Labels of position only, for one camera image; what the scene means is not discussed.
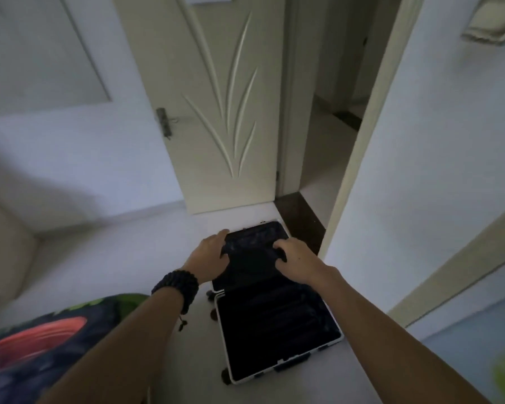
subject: forearm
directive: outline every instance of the forearm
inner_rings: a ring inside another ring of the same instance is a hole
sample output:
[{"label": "forearm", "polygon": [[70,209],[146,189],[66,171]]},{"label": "forearm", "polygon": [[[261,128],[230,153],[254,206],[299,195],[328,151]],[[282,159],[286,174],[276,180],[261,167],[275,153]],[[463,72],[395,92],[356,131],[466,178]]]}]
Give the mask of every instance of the forearm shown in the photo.
[{"label": "forearm", "polygon": [[40,403],[141,402],[162,366],[183,296],[162,288],[79,360]]},{"label": "forearm", "polygon": [[443,360],[355,291],[336,268],[312,284],[385,404],[487,403]]}]

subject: person's left hand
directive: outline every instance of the person's left hand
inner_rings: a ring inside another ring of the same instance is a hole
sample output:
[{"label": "person's left hand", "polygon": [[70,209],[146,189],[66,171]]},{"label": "person's left hand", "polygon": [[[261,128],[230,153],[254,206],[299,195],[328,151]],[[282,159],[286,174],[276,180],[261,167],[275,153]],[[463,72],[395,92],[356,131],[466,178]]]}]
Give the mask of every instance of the person's left hand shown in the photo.
[{"label": "person's left hand", "polygon": [[193,274],[199,285],[217,278],[228,266],[230,258],[227,254],[221,256],[221,250],[229,232],[223,229],[216,235],[204,238],[181,267]]}]

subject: black bracelet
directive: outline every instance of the black bracelet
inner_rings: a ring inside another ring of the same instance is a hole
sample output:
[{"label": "black bracelet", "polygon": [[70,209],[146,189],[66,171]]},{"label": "black bracelet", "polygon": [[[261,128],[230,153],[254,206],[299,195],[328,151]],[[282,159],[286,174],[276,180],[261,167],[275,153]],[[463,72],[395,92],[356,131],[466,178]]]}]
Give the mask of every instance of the black bracelet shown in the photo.
[{"label": "black bracelet", "polygon": [[198,279],[190,272],[177,270],[169,272],[152,289],[152,295],[161,288],[170,286],[180,291],[183,295],[182,315],[189,311],[189,305],[193,303],[198,292]]}]

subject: hallway floor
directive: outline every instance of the hallway floor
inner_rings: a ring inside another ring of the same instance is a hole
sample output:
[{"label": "hallway floor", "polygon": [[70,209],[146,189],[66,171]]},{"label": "hallway floor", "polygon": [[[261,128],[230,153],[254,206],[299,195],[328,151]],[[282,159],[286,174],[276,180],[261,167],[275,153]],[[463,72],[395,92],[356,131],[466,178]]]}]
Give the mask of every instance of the hallway floor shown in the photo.
[{"label": "hallway floor", "polygon": [[299,191],[324,228],[356,138],[354,129],[321,108],[313,107]]},{"label": "hallway floor", "polygon": [[[280,219],[273,203],[197,215],[174,203],[151,217],[47,240],[21,295],[0,301],[0,327],[102,296],[149,293],[203,237],[273,219]],[[188,326],[171,338],[155,384],[156,402],[380,403],[345,341],[282,373],[224,385],[226,361],[219,325],[210,318],[208,289],[209,284],[201,286],[185,317]]]}]

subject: door handle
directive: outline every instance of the door handle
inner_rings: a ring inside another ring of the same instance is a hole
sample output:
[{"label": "door handle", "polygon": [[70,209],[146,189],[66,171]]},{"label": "door handle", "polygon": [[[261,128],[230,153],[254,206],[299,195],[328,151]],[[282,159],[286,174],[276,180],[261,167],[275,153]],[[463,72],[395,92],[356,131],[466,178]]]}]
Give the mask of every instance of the door handle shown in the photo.
[{"label": "door handle", "polygon": [[159,125],[161,126],[162,135],[170,140],[172,136],[172,129],[170,128],[170,122],[177,123],[177,118],[169,118],[166,114],[165,108],[157,108],[155,110],[155,114],[157,115],[157,120],[159,121]]}]

